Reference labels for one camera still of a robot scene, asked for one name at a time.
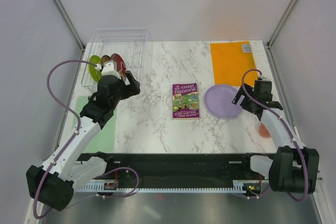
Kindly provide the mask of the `purple plastic plate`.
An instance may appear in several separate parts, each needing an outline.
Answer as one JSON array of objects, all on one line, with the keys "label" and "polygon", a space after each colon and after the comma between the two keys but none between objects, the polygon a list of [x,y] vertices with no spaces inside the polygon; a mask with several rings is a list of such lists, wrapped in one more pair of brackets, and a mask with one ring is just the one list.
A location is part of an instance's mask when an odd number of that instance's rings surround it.
[{"label": "purple plastic plate", "polygon": [[232,119],[237,117],[242,108],[232,103],[237,90],[226,84],[218,84],[210,87],[204,96],[207,110],[215,117]]}]

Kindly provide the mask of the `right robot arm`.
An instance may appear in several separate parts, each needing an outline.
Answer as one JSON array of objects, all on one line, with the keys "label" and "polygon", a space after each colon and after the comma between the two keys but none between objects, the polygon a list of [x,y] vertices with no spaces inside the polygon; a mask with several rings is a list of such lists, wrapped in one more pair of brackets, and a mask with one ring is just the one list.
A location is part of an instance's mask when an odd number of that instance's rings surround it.
[{"label": "right robot arm", "polygon": [[240,166],[248,179],[260,174],[269,181],[269,187],[289,196],[301,194],[304,200],[316,189],[319,153],[308,148],[286,120],[283,107],[272,99],[272,83],[258,78],[252,87],[242,83],[232,103],[255,115],[268,130],[277,149],[273,157],[252,155]]}]

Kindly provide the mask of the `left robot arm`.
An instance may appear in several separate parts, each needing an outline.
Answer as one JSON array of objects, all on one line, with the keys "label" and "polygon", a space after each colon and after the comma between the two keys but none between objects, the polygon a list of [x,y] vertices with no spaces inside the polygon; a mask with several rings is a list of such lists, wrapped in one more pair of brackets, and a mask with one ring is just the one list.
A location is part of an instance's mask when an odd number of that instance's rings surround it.
[{"label": "left robot arm", "polygon": [[90,180],[111,178],[115,165],[110,157],[97,152],[82,165],[76,161],[86,146],[113,118],[114,110],[121,100],[140,93],[140,83],[131,71],[125,76],[125,84],[112,74],[105,74],[98,81],[97,91],[77,116],[78,124],[55,152],[39,167],[32,165],[26,172],[29,195],[34,202],[41,202],[51,209],[62,211],[74,193]]}]

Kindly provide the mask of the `yellow brown patterned plate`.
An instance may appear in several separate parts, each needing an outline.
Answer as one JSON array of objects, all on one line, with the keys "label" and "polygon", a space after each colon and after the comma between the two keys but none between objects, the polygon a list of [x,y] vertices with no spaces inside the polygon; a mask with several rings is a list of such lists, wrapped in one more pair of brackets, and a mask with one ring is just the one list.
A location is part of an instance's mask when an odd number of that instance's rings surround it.
[{"label": "yellow brown patterned plate", "polygon": [[100,61],[101,66],[103,67],[104,64],[105,64],[106,62],[110,61],[110,60],[111,60],[111,57],[110,57],[110,56],[108,56],[108,55],[104,55],[104,56],[102,56],[102,57],[101,57],[101,61]]}]

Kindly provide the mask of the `green plastic plate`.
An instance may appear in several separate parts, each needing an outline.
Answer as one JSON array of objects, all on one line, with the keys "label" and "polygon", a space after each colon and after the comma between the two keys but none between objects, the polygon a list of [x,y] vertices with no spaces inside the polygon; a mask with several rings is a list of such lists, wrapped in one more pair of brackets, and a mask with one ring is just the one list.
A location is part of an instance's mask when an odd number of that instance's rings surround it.
[{"label": "green plastic plate", "polygon": [[89,62],[93,64],[93,65],[89,65],[88,66],[90,76],[92,77],[92,79],[95,82],[98,82],[101,79],[102,74],[101,74],[100,70],[96,69],[95,65],[97,65],[97,64],[99,64],[101,62],[101,58],[99,56],[97,56],[97,55],[92,55],[89,58]]}]

